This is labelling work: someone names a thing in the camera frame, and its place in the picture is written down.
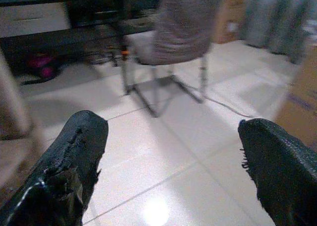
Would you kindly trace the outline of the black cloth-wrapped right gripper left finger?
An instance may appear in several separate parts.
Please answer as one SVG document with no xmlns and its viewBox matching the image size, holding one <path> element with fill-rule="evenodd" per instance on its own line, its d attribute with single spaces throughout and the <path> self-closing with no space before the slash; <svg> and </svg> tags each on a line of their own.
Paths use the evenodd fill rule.
<svg viewBox="0 0 317 226">
<path fill-rule="evenodd" d="M 74 113 L 0 209 L 2 226 L 81 226 L 105 152 L 108 121 Z"/>
</svg>

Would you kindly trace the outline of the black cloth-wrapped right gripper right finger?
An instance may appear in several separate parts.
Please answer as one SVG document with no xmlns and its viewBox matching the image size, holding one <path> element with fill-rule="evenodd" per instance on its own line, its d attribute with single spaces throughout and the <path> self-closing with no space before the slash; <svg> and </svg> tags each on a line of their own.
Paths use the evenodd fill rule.
<svg viewBox="0 0 317 226">
<path fill-rule="evenodd" d="M 317 154 L 276 123 L 263 118 L 238 125 L 242 168 L 257 199 L 277 226 L 317 224 Z"/>
</svg>

